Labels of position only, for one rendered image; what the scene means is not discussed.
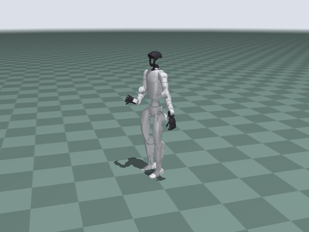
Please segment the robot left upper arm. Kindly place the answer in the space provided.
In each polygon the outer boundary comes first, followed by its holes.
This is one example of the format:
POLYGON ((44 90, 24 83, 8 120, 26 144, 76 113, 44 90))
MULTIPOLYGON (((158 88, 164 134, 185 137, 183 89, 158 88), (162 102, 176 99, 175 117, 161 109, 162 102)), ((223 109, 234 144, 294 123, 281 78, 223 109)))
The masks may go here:
POLYGON ((169 90, 168 75, 165 72, 158 72, 158 79, 161 81, 163 92, 161 92, 162 98, 167 98, 166 91, 169 90))

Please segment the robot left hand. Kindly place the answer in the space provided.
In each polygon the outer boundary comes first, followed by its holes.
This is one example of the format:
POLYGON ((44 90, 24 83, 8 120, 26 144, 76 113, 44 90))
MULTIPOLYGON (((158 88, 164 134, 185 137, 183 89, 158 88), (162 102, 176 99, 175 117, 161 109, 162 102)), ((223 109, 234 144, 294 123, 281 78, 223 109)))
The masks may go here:
POLYGON ((176 121, 175 121, 174 115, 172 115, 172 116, 170 115, 170 111, 168 111, 168 117, 169 117, 169 121, 168 121, 166 127, 169 124, 168 130, 173 130, 174 128, 176 128, 176 121))

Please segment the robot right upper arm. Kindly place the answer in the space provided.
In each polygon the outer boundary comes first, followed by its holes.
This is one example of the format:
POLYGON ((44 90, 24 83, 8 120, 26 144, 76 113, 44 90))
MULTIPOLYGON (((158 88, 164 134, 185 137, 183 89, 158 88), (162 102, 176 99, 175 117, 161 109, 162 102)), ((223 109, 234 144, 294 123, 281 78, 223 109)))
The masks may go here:
POLYGON ((147 90, 147 85, 146 85, 146 73, 147 73, 148 70, 145 70, 144 73, 143 73, 143 86, 139 88, 139 92, 141 94, 144 94, 147 90))

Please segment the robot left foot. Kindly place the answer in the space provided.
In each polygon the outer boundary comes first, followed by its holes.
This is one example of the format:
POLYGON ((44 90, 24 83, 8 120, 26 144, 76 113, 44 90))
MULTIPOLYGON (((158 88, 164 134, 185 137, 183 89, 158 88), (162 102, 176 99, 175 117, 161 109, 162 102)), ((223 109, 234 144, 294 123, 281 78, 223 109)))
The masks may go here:
POLYGON ((161 171, 155 170, 151 175, 149 175, 149 178, 156 178, 164 173, 164 170, 161 168, 161 171))

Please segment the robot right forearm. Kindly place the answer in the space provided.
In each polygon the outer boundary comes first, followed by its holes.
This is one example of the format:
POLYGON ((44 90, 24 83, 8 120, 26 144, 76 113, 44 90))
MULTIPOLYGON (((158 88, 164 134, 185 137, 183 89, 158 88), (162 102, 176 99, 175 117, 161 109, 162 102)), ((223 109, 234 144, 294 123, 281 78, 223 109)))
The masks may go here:
POLYGON ((145 96, 145 93, 144 94, 139 93, 137 99, 134 98, 132 102, 134 102, 134 103, 136 103, 136 105, 140 106, 144 96, 145 96))

